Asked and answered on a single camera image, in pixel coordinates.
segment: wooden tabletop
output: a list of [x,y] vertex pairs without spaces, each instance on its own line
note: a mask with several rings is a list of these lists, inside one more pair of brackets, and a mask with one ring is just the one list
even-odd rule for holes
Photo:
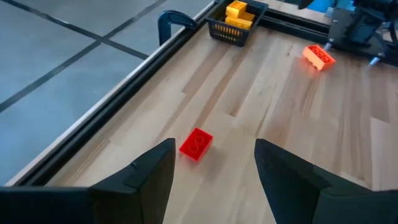
[[92,185],[165,138],[181,146],[198,127],[213,145],[198,164],[177,154],[164,223],[274,223],[257,138],[367,188],[398,188],[398,69],[331,51],[336,65],[318,72],[301,57],[310,44],[258,27],[240,48],[202,28],[49,185]]

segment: plastic basket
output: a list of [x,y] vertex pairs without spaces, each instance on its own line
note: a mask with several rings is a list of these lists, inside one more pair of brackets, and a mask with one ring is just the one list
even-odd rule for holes
[[233,2],[233,0],[225,0],[221,3],[219,10],[214,11],[210,14],[207,18],[210,36],[214,39],[222,40],[224,42],[234,44],[240,47],[243,47],[246,43],[249,36],[253,33],[256,29],[260,18],[265,14],[268,9],[268,5],[251,1],[251,0],[240,0],[248,4],[246,8],[246,12],[254,14],[254,22],[250,30],[241,29],[236,26],[232,26],[226,24],[225,20],[225,11],[226,7]]

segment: red lego brick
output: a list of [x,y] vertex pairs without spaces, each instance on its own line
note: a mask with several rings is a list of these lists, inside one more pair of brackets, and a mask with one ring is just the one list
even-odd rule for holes
[[198,162],[211,146],[213,136],[195,128],[180,147],[180,152]]
[[319,71],[331,68],[336,60],[331,57],[319,45],[311,45],[304,48],[304,57],[306,57]]

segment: metal frame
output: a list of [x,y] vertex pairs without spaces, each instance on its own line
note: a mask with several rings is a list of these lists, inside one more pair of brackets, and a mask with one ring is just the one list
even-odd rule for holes
[[[46,155],[39,159],[25,173],[19,174],[8,185],[45,185],[124,104],[168,61],[184,44],[206,24],[206,18],[217,10],[223,1],[208,5],[195,17],[197,27],[181,29],[171,39],[147,58],[127,78],[116,86],[107,96],[97,103],[84,117],[63,134]],[[259,22],[260,26],[311,40],[319,44],[328,42],[330,26],[284,12],[268,9]],[[390,42],[386,44],[393,49]],[[396,50],[386,55],[381,61],[398,66]]]

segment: tile grout line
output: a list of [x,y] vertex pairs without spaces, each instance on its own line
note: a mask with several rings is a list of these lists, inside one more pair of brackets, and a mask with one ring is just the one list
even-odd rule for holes
[[109,40],[109,38],[112,38],[115,36],[117,33],[121,32],[128,26],[130,26],[132,23],[138,21],[142,17],[146,16],[148,13],[150,13],[152,10],[156,9],[159,7],[161,4],[166,2],[166,0],[158,0],[155,3],[147,6],[145,9],[143,9],[141,12],[139,12],[137,15],[134,17],[130,18],[126,22],[122,23],[120,26],[117,28],[113,29],[110,33],[106,34],[104,37],[94,34],[88,30],[82,29],[80,27],[74,26],[72,24],[68,24],[66,22],[61,21],[60,19],[56,19],[54,17],[49,16],[48,14],[45,14],[43,12],[40,12],[36,9],[32,9],[29,6],[25,6],[19,2],[13,1],[13,0],[0,0],[2,2],[8,3],[12,6],[15,6],[19,9],[22,9],[24,11],[30,12],[36,16],[39,16],[47,21],[53,22],[57,25],[60,25],[62,27],[65,27],[67,29],[70,29],[72,31],[75,31],[79,34],[85,35],[87,37],[90,37],[92,39],[95,39],[95,42],[90,44],[89,46],[85,47],[83,50],[75,54],[74,56],[70,57],[60,65],[56,66],[53,68],[51,71],[47,72],[45,75],[41,76],[40,78],[36,79],[34,82],[31,84],[25,86],[22,90],[18,91],[8,99],[4,100],[2,103],[0,103],[0,113],[2,113],[4,110],[8,109],[10,106],[13,104],[17,103],[19,100],[21,100],[23,97],[27,96],[29,93],[32,93],[34,90],[36,90],[38,87],[42,86],[44,83],[48,82],[51,78],[55,77],[58,75],[60,72],[62,72],[64,69],[69,67],[71,64],[75,63],[77,60],[81,59],[83,56],[94,50],[96,47],[98,47],[101,44],[106,44],[110,47],[114,47],[115,49],[118,49],[122,52],[125,52],[129,55],[132,55],[134,57],[140,58],[145,60],[148,55],[144,54],[142,52],[139,52],[137,50],[131,49],[129,47],[126,47],[123,44],[119,44],[117,42],[114,42],[112,40]]

